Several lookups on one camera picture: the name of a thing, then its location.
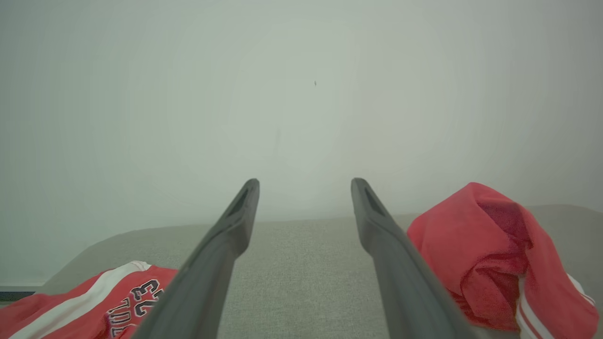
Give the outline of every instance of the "red towel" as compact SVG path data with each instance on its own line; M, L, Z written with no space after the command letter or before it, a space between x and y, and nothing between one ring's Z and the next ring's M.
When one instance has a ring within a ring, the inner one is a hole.
M470 183L413 221L408 236L470 323L518 331L517 310L535 338L594 336L597 310L566 274L551 238L494 189ZM517 304L524 277L526 303Z

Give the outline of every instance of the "white wall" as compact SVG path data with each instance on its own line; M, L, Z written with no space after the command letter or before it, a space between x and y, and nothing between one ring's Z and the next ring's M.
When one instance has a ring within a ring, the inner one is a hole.
M2 1L0 285L251 177L258 220L351 216L354 176L603 211L603 2L415 2Z

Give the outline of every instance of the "printed number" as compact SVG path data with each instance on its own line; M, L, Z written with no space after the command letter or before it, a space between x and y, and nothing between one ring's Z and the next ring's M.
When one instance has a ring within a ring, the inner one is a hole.
M133 288L130 292L134 295L134 300L137 302L141 301L143 294L149 292L149 287L151 288L150 292L155 293L159 288L159 282L153 279L145 282L140 287Z
M153 306L155 306L157 299L159 299L159 296L163 294L163 289L158 290L158 288L159 282L153 279L149 280L148 282L145 282L140 287L131 290L131 293L132 295L134 295L134 299L136 301L141 301L142 296L146 293L151 292L153 294L154 300L144 300L134 306L134 314L136 314L137 317L142 317L147 314L146 308L152 308Z

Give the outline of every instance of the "red cloth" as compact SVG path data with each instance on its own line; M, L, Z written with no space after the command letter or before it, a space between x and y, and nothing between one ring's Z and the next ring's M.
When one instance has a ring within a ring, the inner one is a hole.
M525 275L527 301L554 338L594 336L598 313L567 277L551 238L494 189L470 183L413 221L408 236L470 323L517 331Z
M127 339L177 270L133 261L70 292L34 294L0 309L0 339Z

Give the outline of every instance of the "couch cushion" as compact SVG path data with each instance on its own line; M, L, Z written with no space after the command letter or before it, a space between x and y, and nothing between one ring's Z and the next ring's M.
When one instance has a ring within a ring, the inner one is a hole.
M575 206L529 208L555 242L568 273L603 298L603 214ZM418 214L394 217L407 229ZM210 226L145 229L90 246L40 293L64 293L98 274L140 260L179 268ZM482 338L515 333L478 329ZM371 257L353 218L257 223L236 261L220 338L388 338Z

